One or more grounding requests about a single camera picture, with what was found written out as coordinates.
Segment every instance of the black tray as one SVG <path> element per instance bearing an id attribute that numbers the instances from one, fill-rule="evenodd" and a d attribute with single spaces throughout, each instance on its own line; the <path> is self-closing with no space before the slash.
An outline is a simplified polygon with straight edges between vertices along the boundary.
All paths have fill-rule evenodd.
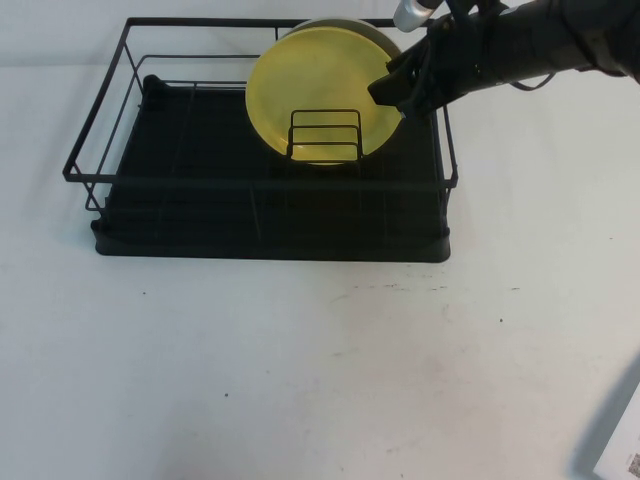
<path id="1" fill-rule="evenodd" d="M 387 144 L 357 162 L 295 162 L 256 135 L 243 82 L 138 76 L 145 57 L 137 65 L 132 59 L 126 45 L 131 27 L 202 22 L 242 28 L 256 21 L 127 23 L 119 50 L 131 61 L 130 88 L 137 83 L 142 100 L 118 168 L 103 174 L 103 156 L 97 174 L 80 173 L 78 152 L 65 167 L 68 180 L 85 183 L 88 208 L 100 213 L 91 225 L 98 252 L 402 262 L 449 257 L 446 205 L 457 174 L 454 160 L 454 177 L 444 178 L 435 114 L 426 121 L 403 120 Z M 278 28 L 295 24 L 257 22 L 275 28 L 276 36 Z M 113 185 L 103 206 L 94 193 L 99 182 Z"/>

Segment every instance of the white surface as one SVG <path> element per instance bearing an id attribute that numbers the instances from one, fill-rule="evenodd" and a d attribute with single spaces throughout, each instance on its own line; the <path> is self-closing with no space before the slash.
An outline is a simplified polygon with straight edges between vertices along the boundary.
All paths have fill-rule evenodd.
<path id="1" fill-rule="evenodd" d="M 611 439 L 607 443 L 595 472 L 605 480 L 640 478 L 640 388 L 636 390 Z"/>
<path id="2" fill-rule="evenodd" d="M 125 16 L 202 14 L 65 4 L 5 0 L 34 8 L 3 15 L 5 64 L 101 59 Z M 104 72 L 0 68 L 0 478 L 575 477 L 640 347 L 637 85 L 461 100 L 451 260 L 317 264 L 97 255 L 60 172 Z"/>
<path id="3" fill-rule="evenodd" d="M 527 0 L 510 0 L 518 5 Z M 2 0 L 0 66 L 111 59 L 127 17 L 391 18 L 399 0 Z"/>

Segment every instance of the plate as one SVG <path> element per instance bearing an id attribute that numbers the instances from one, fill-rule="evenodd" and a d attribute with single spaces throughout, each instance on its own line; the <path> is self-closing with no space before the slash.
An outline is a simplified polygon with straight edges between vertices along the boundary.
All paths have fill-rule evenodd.
<path id="1" fill-rule="evenodd" d="M 291 33 L 256 62 L 246 94 L 251 123 L 271 148 L 286 155 L 292 112 L 302 110 L 293 116 L 293 124 L 305 128 L 294 129 L 292 159 L 342 163 L 358 159 L 353 145 L 358 144 L 357 111 L 362 150 L 369 155 L 385 144 L 401 120 L 394 107 L 376 105 L 367 90 L 388 74 L 390 59 L 368 38 L 342 28 Z"/>

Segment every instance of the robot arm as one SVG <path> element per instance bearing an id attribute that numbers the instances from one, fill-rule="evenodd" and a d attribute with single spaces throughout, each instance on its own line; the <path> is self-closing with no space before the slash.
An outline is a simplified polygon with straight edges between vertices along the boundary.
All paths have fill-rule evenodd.
<path id="1" fill-rule="evenodd" d="M 405 4 L 435 10 L 438 1 L 404 0 L 396 23 L 410 30 L 417 22 L 405 21 Z M 498 0 L 446 2 L 451 14 L 430 20 L 427 35 L 369 87 L 376 103 L 427 115 L 476 90 L 566 70 L 640 82 L 640 0 L 537 0 L 516 8 Z M 479 11 L 469 15 L 474 5 Z"/>

